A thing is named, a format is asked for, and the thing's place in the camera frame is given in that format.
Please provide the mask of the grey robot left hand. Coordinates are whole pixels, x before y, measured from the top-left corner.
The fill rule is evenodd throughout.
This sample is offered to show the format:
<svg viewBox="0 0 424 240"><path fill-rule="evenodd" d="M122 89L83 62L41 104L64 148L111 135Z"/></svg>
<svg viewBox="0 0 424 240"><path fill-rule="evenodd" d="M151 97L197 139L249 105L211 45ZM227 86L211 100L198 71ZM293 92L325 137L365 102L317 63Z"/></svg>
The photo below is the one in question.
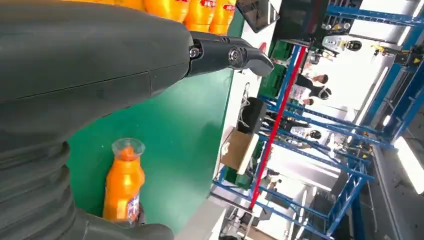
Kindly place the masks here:
<svg viewBox="0 0 424 240"><path fill-rule="evenodd" d="M125 228L77 208L67 139L183 78L226 68L264 77L274 66L242 38L133 8L1 1L1 239L172 240L163 224Z"/></svg>

